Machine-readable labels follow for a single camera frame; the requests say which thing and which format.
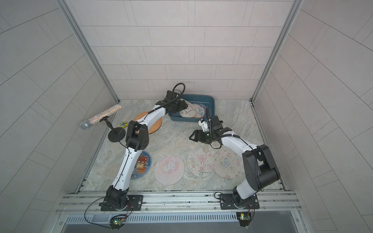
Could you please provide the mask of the white alpaca coaster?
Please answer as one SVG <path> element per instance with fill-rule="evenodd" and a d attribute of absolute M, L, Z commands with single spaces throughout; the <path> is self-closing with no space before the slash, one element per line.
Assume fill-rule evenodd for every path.
<path fill-rule="evenodd" d="M 185 103 L 187 104 L 187 108 L 179 112 L 180 116 L 185 118 L 193 118 L 197 114 L 194 104 L 186 100 Z"/>

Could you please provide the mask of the teal plastic storage box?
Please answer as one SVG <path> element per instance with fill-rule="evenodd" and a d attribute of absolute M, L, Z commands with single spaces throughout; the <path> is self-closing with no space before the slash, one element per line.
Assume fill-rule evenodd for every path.
<path fill-rule="evenodd" d="M 206 118 L 207 112 L 212 117 L 215 115 L 215 99 L 208 95 L 183 94 L 182 100 L 187 104 L 187 109 L 175 114 L 168 113 L 173 121 L 198 122 Z"/>

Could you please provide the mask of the white butterfly bow coaster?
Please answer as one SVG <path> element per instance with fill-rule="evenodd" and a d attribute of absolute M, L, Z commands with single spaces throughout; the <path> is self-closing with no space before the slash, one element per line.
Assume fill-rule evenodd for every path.
<path fill-rule="evenodd" d="M 214 172 L 215 159 L 206 148 L 190 152 L 186 163 L 190 173 L 196 177 L 207 177 Z"/>

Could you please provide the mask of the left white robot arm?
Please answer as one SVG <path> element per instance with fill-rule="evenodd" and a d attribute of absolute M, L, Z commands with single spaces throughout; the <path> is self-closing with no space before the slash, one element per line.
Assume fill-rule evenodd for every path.
<path fill-rule="evenodd" d="M 183 91 L 167 91 L 165 99 L 158 101 L 154 108 L 138 121 L 130 121 L 126 135 L 126 148 L 118 174 L 107 189 L 104 201 L 99 204 L 102 211 L 121 211 L 129 206 L 127 193 L 131 175 L 142 151 L 149 144 L 149 128 L 168 112 L 176 113 L 187 108 L 182 100 Z"/>

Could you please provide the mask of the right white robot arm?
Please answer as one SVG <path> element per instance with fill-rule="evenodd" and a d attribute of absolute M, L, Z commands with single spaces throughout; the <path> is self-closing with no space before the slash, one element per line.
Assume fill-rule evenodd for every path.
<path fill-rule="evenodd" d="M 280 179 L 280 171 L 275 159 L 266 145 L 252 144 L 228 127 L 222 126 L 218 116 L 206 116 L 198 121 L 201 130 L 195 130 L 190 140 L 204 144 L 218 142 L 243 158 L 245 180 L 233 188 L 231 200 L 221 198 L 224 203 L 233 203 L 238 208 L 259 207 L 254 204 L 257 192 Z"/>

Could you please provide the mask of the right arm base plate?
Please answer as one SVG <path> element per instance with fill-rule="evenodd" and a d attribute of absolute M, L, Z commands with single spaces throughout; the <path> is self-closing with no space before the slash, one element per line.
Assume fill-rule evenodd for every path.
<path fill-rule="evenodd" d="M 256 195 L 241 199 L 238 194 L 219 193 L 216 199 L 219 200 L 222 210 L 256 210 L 260 208 Z"/>

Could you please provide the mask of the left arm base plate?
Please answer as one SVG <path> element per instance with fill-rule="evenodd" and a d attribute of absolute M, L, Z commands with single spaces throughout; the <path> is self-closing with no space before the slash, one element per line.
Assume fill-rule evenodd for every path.
<path fill-rule="evenodd" d="M 105 200 L 99 204 L 101 211 L 140 211 L 143 203 L 143 195 L 127 195 L 121 197 L 118 202 Z"/>

